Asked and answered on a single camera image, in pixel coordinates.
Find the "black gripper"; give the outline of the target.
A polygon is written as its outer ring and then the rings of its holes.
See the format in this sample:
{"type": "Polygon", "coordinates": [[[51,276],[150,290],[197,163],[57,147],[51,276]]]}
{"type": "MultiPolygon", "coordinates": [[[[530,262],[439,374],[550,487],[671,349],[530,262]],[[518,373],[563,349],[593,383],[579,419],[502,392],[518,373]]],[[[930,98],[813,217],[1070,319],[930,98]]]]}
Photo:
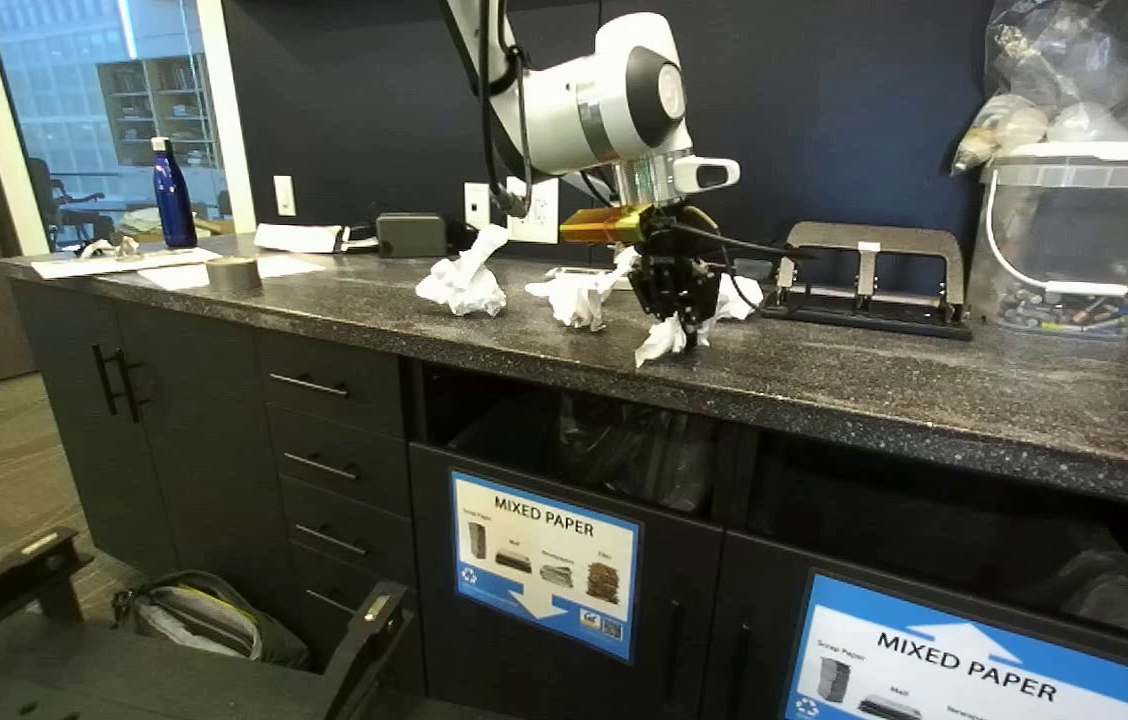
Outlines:
{"type": "Polygon", "coordinates": [[[688,312],[688,342],[710,342],[710,302],[718,289],[718,247],[710,243],[717,218],[697,202],[643,208],[636,266],[628,283],[650,327],[664,327],[674,312],[688,312]]]}

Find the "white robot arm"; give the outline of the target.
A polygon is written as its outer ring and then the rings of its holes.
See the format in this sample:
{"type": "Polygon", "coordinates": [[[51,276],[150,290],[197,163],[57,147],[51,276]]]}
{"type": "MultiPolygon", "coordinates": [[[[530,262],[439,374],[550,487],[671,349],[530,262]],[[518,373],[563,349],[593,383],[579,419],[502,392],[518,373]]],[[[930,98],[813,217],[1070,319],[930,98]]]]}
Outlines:
{"type": "Polygon", "coordinates": [[[481,103],[482,166],[495,202],[523,217],[537,180],[609,166],[609,208],[631,218],[641,306],[697,341],[717,316],[725,234],[697,197],[733,189],[733,155],[699,155],[674,32],[658,11],[595,28],[593,53],[530,69],[509,0],[439,0],[481,103]]]}

